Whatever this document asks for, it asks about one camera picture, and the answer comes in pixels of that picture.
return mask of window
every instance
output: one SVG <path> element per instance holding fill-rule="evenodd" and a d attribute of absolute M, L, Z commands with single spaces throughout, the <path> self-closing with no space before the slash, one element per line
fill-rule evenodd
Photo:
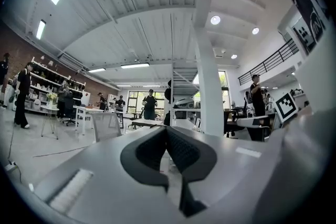
<path fill-rule="evenodd" d="M 222 86 L 222 98 L 223 101 L 223 109 L 229 109 L 231 108 L 231 103 L 230 103 L 230 96 L 229 96 L 229 88 L 227 86 L 227 79 L 226 79 L 226 73 L 225 71 L 220 71 L 218 72 L 219 79 L 221 81 L 221 86 Z M 194 95 L 194 101 L 195 103 L 201 100 L 201 95 L 200 92 Z"/>
<path fill-rule="evenodd" d="M 143 105 L 142 100 L 148 95 L 148 92 L 129 92 L 127 112 L 141 113 Z M 158 114 L 161 118 L 164 117 L 164 92 L 154 92 L 154 97 L 157 100 L 157 107 L 155 108 L 155 114 Z"/>

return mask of gray floor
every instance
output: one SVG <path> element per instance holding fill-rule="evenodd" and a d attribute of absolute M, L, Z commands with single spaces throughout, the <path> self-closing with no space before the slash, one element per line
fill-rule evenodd
<path fill-rule="evenodd" d="M 13 135 L 10 160 L 15 161 L 22 173 L 22 184 L 28 186 L 29 183 L 36 185 L 51 170 L 61 163 L 70 159 L 72 156 L 83 150 L 94 142 L 93 129 L 87 123 L 86 134 L 82 135 L 75 131 L 75 125 L 66 126 L 57 122 L 58 137 L 51 134 L 50 125 L 46 124 L 44 137 L 41 137 L 41 129 L 44 115 L 26 113 L 30 129 L 22 129 L 13 125 L 14 111 L 0 108 L 0 126 L 2 134 L 0 137 L 0 161 L 3 166 L 8 164 L 8 153 L 10 141 Z M 133 129 L 127 129 L 131 121 L 124 119 L 123 134 L 128 134 Z M 236 132 L 235 138 L 249 140 L 247 131 Z M 13 180 L 19 180 L 19 171 L 16 169 L 9 173 Z M 182 176 L 178 170 L 171 166 L 167 173 L 170 188 L 168 196 L 172 202 L 178 206 L 182 187 Z"/>

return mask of railing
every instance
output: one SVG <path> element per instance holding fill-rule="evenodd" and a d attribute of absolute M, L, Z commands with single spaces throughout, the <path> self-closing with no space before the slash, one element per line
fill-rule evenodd
<path fill-rule="evenodd" d="M 258 74 L 262 75 L 274 67 L 278 66 L 282 62 L 286 61 L 289 57 L 293 56 L 299 51 L 298 47 L 292 39 L 290 39 L 286 44 L 284 44 L 280 49 L 278 49 L 274 54 L 268 57 L 265 61 L 257 65 L 255 68 L 246 72 L 244 75 L 240 76 L 239 83 L 243 85 L 244 83 L 252 80 L 252 75 Z"/>

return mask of brick wall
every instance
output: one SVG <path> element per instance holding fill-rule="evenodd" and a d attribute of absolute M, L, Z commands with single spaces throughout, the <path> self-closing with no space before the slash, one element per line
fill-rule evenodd
<path fill-rule="evenodd" d="M 2 21 L 0 21 L 0 59 L 3 60 L 3 55 L 9 52 L 9 67 L 7 78 L 13 78 L 15 74 L 17 74 L 20 70 L 22 70 L 28 62 L 35 57 L 37 62 L 48 64 L 50 60 L 47 56 L 45 56 L 44 60 L 41 60 L 41 56 L 44 55 L 43 52 L 21 39 L 17 34 L 15 34 L 8 26 L 6 26 Z M 96 103 L 99 101 L 99 97 L 97 96 L 98 92 L 101 92 L 105 97 L 108 94 L 118 95 L 118 91 L 112 88 L 109 88 L 105 85 L 102 85 L 98 82 L 95 82 L 81 74 L 76 74 L 76 72 L 71 69 L 63 66 L 60 63 L 55 64 L 49 69 L 57 71 L 58 73 L 64 76 L 71 76 L 72 79 L 75 79 L 81 83 L 86 82 L 85 91 L 90 92 L 90 103 Z"/>

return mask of office chair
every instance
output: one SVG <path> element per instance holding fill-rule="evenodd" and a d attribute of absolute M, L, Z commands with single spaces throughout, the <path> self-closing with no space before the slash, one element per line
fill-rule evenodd
<path fill-rule="evenodd" d="M 74 121 L 74 119 L 76 118 L 76 109 L 74 109 L 74 99 L 72 98 L 72 94 L 68 95 L 65 97 L 65 110 L 64 110 L 64 114 L 66 118 L 69 118 L 68 120 L 64 120 L 62 121 L 62 123 L 67 123 L 67 126 L 69 126 L 69 123 L 73 123 L 75 124 L 76 121 Z"/>
<path fill-rule="evenodd" d="M 100 140 L 121 136 L 119 120 L 115 113 L 92 114 L 94 138 Z"/>

